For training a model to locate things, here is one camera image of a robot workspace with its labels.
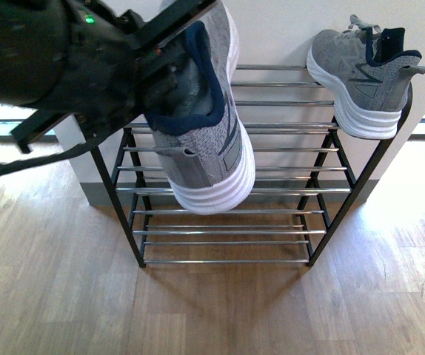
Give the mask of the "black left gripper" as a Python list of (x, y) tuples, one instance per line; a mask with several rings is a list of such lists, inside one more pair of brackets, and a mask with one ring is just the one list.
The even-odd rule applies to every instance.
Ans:
[(188, 59), (182, 31), (215, 1), (174, 1), (143, 22), (128, 10), (115, 17), (101, 1), (64, 1), (70, 39), (60, 79), (35, 112), (12, 132), (20, 150), (74, 115), (88, 143), (97, 145), (178, 85)]

